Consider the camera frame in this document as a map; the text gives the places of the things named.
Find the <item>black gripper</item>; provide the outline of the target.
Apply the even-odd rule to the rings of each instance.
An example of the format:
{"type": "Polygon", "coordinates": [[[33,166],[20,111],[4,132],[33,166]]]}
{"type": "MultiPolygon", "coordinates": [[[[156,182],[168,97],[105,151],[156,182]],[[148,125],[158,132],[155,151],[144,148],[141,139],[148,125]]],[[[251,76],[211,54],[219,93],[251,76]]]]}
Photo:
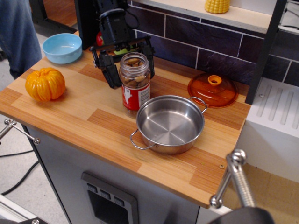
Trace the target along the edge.
{"type": "Polygon", "coordinates": [[[115,50],[118,51],[123,48],[129,50],[131,45],[135,45],[138,48],[135,52],[143,53],[149,62],[150,78],[155,75],[154,48],[151,46],[150,37],[133,37],[130,33],[131,28],[125,20],[125,15],[126,11],[120,8],[102,13],[100,15],[100,32],[104,45],[90,48],[94,58],[94,66],[102,71],[112,89],[121,87],[121,80],[113,56],[124,55],[115,55],[113,53],[115,50]]]}

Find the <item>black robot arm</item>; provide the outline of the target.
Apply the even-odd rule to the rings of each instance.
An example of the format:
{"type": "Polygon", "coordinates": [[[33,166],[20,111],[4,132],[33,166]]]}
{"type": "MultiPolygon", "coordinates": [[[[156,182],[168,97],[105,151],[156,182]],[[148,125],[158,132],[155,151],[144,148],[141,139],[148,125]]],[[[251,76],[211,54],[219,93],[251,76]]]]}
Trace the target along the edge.
{"type": "Polygon", "coordinates": [[[100,32],[103,37],[104,45],[99,47],[91,47],[93,54],[94,66],[99,68],[107,83],[111,88],[121,86],[118,70],[115,63],[119,62],[124,54],[113,56],[108,54],[109,51],[121,51],[123,49],[130,50],[132,46],[137,52],[143,53],[148,61],[150,68],[150,77],[153,78],[154,48],[151,46],[150,37],[133,38],[130,30],[134,28],[126,22],[125,15],[128,12],[128,3],[126,0],[96,0],[94,2],[96,13],[99,15],[100,32]]]}

